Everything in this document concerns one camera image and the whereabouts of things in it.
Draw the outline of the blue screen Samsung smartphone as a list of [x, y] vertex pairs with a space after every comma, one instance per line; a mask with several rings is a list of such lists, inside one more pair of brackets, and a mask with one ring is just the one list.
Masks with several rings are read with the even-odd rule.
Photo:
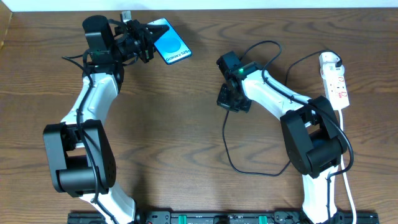
[[150, 25], [167, 25], [169, 30], [155, 42], [155, 47], [167, 65], [179, 62], [192, 56], [192, 51], [182, 40], [166, 18], [157, 19]]

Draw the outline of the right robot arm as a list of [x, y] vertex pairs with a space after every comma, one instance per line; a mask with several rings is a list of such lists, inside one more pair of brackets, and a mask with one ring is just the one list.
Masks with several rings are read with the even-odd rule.
[[337, 213], [335, 177], [352, 165], [338, 166], [342, 155], [352, 155], [353, 148], [329, 99], [300, 95], [257, 62], [243, 64], [234, 52], [222, 55], [216, 64], [225, 79], [218, 106], [227, 112], [247, 112], [255, 101], [280, 121], [289, 161], [303, 178], [304, 218], [310, 223], [331, 223]]

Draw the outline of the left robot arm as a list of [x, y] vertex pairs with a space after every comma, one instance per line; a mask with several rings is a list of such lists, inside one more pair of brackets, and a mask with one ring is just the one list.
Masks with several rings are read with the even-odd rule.
[[125, 67], [153, 59], [155, 42], [170, 26], [95, 15], [82, 27], [88, 49], [78, 64], [81, 92], [61, 122], [48, 124], [43, 131], [52, 184], [57, 192], [90, 203], [106, 223], [146, 223], [135, 200], [116, 181], [116, 161], [104, 122], [121, 91]]

